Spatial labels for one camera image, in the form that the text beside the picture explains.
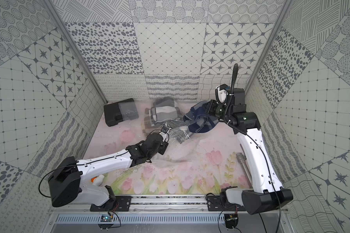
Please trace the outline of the black white chevron knit blanket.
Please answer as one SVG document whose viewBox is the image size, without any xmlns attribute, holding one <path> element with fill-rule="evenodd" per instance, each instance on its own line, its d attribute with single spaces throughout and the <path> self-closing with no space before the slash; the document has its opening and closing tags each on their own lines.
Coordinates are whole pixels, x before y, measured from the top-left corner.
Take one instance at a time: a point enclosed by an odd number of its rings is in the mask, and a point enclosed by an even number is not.
<svg viewBox="0 0 350 233">
<path fill-rule="evenodd" d="M 191 133 L 189 130 L 184 132 L 179 129 L 180 126 L 187 126 L 186 123 L 180 120 L 169 120 L 165 122 L 165 126 L 167 128 L 170 128 L 170 132 L 169 132 L 170 140 L 171 141 L 176 140 L 180 144 L 190 139 L 193 135 L 193 133 Z"/>
</svg>

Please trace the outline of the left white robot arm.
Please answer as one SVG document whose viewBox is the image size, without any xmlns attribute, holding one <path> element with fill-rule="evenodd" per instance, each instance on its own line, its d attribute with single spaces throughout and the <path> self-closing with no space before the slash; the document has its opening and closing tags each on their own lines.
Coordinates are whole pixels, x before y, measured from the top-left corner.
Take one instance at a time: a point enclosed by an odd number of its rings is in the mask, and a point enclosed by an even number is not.
<svg viewBox="0 0 350 233">
<path fill-rule="evenodd" d="M 149 134 L 146 140 L 113 154 L 87 160 L 67 157 L 55 170 L 47 174 L 52 206 L 89 203 L 92 212 L 115 209 L 118 201 L 112 187 L 99 186 L 98 177 L 114 170 L 151 162 L 157 153 L 165 153 L 169 139 L 168 133 L 156 130 Z"/>
</svg>

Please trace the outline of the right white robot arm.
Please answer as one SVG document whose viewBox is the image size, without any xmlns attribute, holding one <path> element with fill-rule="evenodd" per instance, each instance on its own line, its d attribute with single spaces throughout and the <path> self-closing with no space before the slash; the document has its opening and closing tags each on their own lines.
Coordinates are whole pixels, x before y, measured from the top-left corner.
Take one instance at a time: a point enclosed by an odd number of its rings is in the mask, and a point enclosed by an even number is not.
<svg viewBox="0 0 350 233">
<path fill-rule="evenodd" d="M 250 190 L 238 187 L 223 188 L 221 204 L 242 206 L 249 214 L 281 210 L 293 200 L 290 189 L 283 187 L 266 151 L 261 125 L 254 112 L 246 112 L 245 106 L 227 106 L 211 100 L 203 105 L 206 113 L 222 120 L 233 129 L 243 149 L 251 176 Z"/>
</svg>

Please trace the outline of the clear plastic vacuum bag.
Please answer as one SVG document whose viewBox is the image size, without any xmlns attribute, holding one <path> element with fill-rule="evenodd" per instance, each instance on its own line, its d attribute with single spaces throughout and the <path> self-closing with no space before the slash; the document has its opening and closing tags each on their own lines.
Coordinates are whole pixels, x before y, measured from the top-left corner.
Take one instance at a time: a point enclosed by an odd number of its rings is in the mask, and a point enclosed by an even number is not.
<svg viewBox="0 0 350 233">
<path fill-rule="evenodd" d="M 219 122 L 219 118 L 214 115 L 217 105 L 215 100 L 201 101 L 183 114 L 175 99 L 156 99 L 152 107 L 146 109 L 149 117 L 147 125 L 152 128 L 146 134 L 145 140 L 126 147 L 132 161 L 130 167 L 151 163 L 156 154 L 165 154 L 171 142 L 182 144 L 195 134 L 211 131 Z"/>
</svg>

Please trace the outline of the navy plaid blanket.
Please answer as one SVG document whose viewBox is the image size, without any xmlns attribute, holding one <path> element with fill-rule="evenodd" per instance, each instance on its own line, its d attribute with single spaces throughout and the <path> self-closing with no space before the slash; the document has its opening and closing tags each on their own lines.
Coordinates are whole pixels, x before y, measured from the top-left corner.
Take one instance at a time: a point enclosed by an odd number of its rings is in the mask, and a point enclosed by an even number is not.
<svg viewBox="0 0 350 233">
<path fill-rule="evenodd" d="M 199 102 L 191 107 L 190 111 L 183 116 L 183 121 L 191 133 L 207 133 L 219 123 L 217 117 L 207 114 L 204 105 L 208 103 L 208 101 Z"/>
</svg>

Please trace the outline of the grey white checked blanket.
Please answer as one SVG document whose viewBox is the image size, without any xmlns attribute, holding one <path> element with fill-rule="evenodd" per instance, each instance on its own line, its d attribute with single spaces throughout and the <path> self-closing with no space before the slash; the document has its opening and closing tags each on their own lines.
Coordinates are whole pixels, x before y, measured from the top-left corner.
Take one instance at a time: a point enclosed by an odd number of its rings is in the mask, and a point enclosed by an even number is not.
<svg viewBox="0 0 350 233">
<path fill-rule="evenodd" d="M 154 128 L 170 120 L 180 120 L 182 113 L 178 103 L 171 97 L 154 100 L 150 108 L 144 111 L 145 128 Z"/>
</svg>

